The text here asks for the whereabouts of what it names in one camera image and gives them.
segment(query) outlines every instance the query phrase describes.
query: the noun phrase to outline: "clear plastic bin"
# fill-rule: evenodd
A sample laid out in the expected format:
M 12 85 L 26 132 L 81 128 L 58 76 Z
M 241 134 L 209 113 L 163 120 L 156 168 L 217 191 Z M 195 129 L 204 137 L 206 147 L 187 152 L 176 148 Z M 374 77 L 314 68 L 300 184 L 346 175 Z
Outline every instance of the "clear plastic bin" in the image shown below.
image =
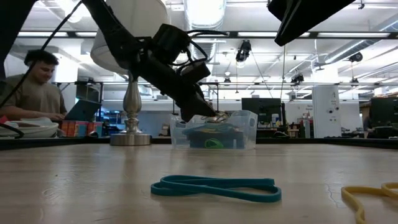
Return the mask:
M 257 114 L 235 111 L 222 123 L 211 123 L 198 115 L 184 123 L 180 117 L 172 115 L 170 134 L 175 149 L 254 149 Z

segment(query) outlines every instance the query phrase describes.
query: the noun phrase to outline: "lamp shade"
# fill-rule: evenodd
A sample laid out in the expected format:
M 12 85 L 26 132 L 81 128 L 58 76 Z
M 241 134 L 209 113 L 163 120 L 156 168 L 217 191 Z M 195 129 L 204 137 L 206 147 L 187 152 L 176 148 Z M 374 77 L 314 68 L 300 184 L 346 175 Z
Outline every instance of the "lamp shade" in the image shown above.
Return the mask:
M 160 25 L 169 23 L 166 6 L 161 0 L 107 0 L 106 3 L 134 37 L 153 37 Z M 94 63 L 100 67 L 127 74 L 127 70 L 116 63 L 100 30 L 97 32 L 90 55 Z

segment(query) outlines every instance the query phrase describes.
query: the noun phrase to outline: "wooden table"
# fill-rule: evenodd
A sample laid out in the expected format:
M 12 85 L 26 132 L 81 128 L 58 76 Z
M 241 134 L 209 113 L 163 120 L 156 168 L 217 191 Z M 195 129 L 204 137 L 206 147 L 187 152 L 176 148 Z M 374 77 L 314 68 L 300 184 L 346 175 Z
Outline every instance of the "wooden table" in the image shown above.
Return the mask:
M 282 201 L 151 195 L 150 184 L 169 174 L 270 177 L 282 189 Z M 0 217 L 4 224 L 354 224 L 340 188 L 393 181 L 398 151 L 385 149 L 316 144 L 248 151 L 107 144 L 21 149 L 0 151 Z M 368 223 L 397 223 L 397 201 L 359 198 Z

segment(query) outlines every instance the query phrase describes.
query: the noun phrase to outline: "yellow rubber band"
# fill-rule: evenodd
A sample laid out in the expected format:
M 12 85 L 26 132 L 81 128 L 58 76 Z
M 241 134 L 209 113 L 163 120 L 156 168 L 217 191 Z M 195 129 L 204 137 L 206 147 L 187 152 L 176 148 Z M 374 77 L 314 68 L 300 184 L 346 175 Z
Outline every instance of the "yellow rubber band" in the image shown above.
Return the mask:
M 341 188 L 341 197 L 355 209 L 356 224 L 366 224 L 363 205 L 356 197 L 354 197 L 353 193 L 388 196 L 398 199 L 398 192 L 393 191 L 392 189 L 398 189 L 398 183 L 382 184 L 381 189 L 373 187 L 348 186 Z

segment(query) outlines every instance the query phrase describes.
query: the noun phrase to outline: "red object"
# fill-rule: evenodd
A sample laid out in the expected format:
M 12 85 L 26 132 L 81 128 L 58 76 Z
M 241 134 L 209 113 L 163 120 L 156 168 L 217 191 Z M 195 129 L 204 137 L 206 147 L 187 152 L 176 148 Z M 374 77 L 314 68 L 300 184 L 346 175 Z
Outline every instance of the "red object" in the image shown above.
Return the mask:
M 4 124 L 4 123 L 7 122 L 7 121 L 8 121 L 8 119 L 7 119 L 6 116 L 2 116 L 2 117 L 0 118 L 0 124 Z

